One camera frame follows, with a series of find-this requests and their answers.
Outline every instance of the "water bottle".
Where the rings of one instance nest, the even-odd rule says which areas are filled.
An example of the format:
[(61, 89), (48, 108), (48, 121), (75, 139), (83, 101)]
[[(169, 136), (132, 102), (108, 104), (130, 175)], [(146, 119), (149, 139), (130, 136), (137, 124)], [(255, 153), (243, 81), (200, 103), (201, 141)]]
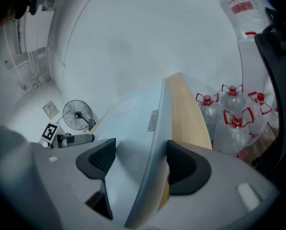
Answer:
[[(246, 111), (251, 117), (248, 122), (243, 115)], [(224, 116), (218, 121), (215, 128), (213, 150), (237, 156), (248, 143), (250, 135), (247, 125), (253, 122), (253, 113), (249, 107), (233, 115), (224, 110)]]
[(245, 106), (252, 110), (254, 116), (254, 123), (248, 124), (250, 138), (247, 146), (250, 146), (260, 138), (264, 132), (269, 119), (269, 113), (272, 109), (264, 101), (265, 95), (263, 93), (252, 92), (249, 93), (248, 96), (249, 99)]
[(279, 112), (278, 107), (271, 111), (268, 117), (268, 123), (270, 127), (278, 129), (279, 128)]
[(239, 113), (243, 110), (245, 99), (242, 96), (242, 93), (240, 93), (244, 91), (243, 84), (239, 85), (238, 87), (230, 85), (229, 88), (227, 85), (223, 84), (221, 86), (221, 91), (226, 92), (220, 98), (220, 102), (224, 105), (225, 109), (233, 113)]
[(201, 95), (203, 97), (202, 102), (198, 100), (200, 95), (200, 93), (197, 94), (196, 100), (200, 103), (200, 111), (204, 117), (210, 140), (213, 141), (215, 126), (220, 118), (220, 115), (222, 115), (223, 108), (222, 105), (218, 103), (218, 93), (215, 94), (212, 98), (210, 95)]
[(246, 32), (261, 33), (270, 22), (256, 0), (224, 0), (227, 14), (232, 22), (237, 38), (246, 38)]

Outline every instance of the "gray surface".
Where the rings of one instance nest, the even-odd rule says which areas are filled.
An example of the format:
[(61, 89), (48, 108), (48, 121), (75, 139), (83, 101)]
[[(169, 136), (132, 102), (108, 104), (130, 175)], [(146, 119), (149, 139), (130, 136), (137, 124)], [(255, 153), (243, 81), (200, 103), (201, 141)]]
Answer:
[(218, 229), (247, 214), (237, 192), (241, 183), (249, 183), (262, 200), (278, 193), (266, 178), (237, 158), (196, 146), (191, 150), (209, 161), (211, 178), (193, 195), (171, 196), (165, 207), (144, 227)]
[[(37, 143), (32, 143), (32, 147), (34, 151), (44, 149)], [(47, 160), (48, 157), (45, 153), (38, 153), (38, 164), (45, 165), (47, 164)], [(90, 230), (92, 228), (98, 230), (124, 229), (102, 217), (83, 203), (82, 200), (74, 194), (73, 187), (53, 172), (52, 166), (43, 166), (40, 177), (58, 212), (64, 230)], [(99, 181), (99, 185), (97, 184), (97, 190), (100, 186), (101, 181)]]
[[(101, 180), (92, 180), (87, 178), (76, 166), (76, 158), (83, 152), (96, 147), (106, 140), (100, 140), (92, 143), (86, 143), (74, 147), (61, 149), (34, 149), (36, 165), (42, 175), (44, 168), (50, 167), (52, 173), (55, 173), (63, 180), (74, 194), (84, 203), (101, 187)], [(59, 160), (50, 162), (49, 157), (56, 156)]]
[(278, 198), (278, 196), (278, 192), (270, 194), (267, 199), (265, 199), (257, 208), (255, 208), (249, 214), (233, 222), (232, 224), (223, 227), (221, 230), (250, 229), (250, 227), (252, 227), (255, 222), (257, 222), (265, 215), (265, 212), (269, 210), (269, 208), (273, 205), (274, 201)]
[(0, 194), (35, 228), (62, 229), (58, 213), (35, 166), (31, 144), (18, 133), (1, 127)]

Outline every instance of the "red bottle cap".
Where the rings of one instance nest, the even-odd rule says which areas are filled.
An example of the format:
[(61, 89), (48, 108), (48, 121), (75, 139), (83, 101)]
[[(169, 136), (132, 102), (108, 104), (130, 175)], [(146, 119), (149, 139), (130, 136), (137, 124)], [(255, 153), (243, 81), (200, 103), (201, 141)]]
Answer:
[(237, 88), (234, 85), (229, 86), (229, 93), (228, 95), (237, 95)]
[(204, 104), (210, 104), (212, 103), (211, 101), (211, 96), (210, 95), (204, 95)]
[(242, 113), (236, 113), (233, 118), (232, 121), (236, 124), (239, 124), (243, 121), (243, 114)]
[(265, 95), (263, 93), (258, 93), (257, 94), (257, 100), (260, 102), (263, 102), (265, 99)]

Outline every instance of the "fan stand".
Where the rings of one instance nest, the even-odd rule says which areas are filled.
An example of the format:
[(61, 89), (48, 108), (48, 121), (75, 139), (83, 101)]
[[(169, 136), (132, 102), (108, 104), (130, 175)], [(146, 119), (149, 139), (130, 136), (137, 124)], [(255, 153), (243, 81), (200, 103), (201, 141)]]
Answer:
[(75, 112), (75, 118), (82, 118), (87, 124), (89, 123), (81, 112)]

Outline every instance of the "white pipe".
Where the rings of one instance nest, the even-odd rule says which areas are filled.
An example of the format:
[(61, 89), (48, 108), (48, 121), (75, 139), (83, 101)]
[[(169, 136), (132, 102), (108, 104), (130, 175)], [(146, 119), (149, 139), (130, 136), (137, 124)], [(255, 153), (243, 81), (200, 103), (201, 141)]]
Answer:
[(38, 64), (38, 57), (37, 55), (37, 50), (33, 51), (33, 55), (34, 55), (34, 61), (35, 61), (35, 70), (37, 73), (39, 73), (39, 64)]
[(46, 71), (47, 71), (47, 81), (49, 81), (50, 73), (49, 73), (49, 63), (48, 63), (48, 46), (46, 47)]
[(32, 54), (32, 52), (30, 52), (30, 54), (31, 54), (31, 59), (32, 59), (32, 66), (33, 66), (35, 74), (37, 75), (37, 71), (35, 69), (35, 62), (34, 62), (33, 54)]
[(10, 58), (11, 58), (11, 62), (13, 63), (13, 66), (14, 66), (14, 68), (15, 68), (15, 70), (16, 70), (16, 73), (17, 73), (17, 75), (19, 76), (20, 80), (22, 81), (22, 83), (23, 83), (23, 85), (24, 85), (23, 77), (22, 77), (22, 75), (20, 74), (19, 70), (17, 69), (16, 64), (15, 64), (15, 61), (14, 61), (14, 59), (13, 59), (13, 55), (11, 54), (11, 50), (10, 50), (9, 42), (8, 42), (8, 37), (7, 37), (7, 31), (6, 31), (5, 27), (6, 27), (6, 26), (3, 27), (3, 34), (4, 34), (5, 44), (6, 44), (6, 46), (7, 46), (7, 50), (8, 50), (8, 52), (9, 52), (9, 56), (10, 56)]
[(38, 52), (37, 50), (35, 51), (35, 57), (37, 59), (37, 70), (39, 71), (39, 58), (38, 58)]
[(36, 77), (36, 76), (37, 76), (37, 72), (36, 72), (36, 71), (34, 70), (34, 68), (33, 68), (30, 53), (28, 53), (28, 58), (29, 58), (29, 65), (30, 65), (30, 67), (31, 67), (31, 70), (32, 70), (32, 71), (33, 71), (33, 73), (34, 73), (34, 75), (31, 77), (31, 79), (32, 79), (32, 78), (34, 78), (34, 77)]
[(37, 60), (35, 57), (35, 51), (32, 52), (33, 55), (33, 59), (34, 59), (34, 67), (35, 67), (35, 71), (38, 72), (38, 64), (37, 64)]

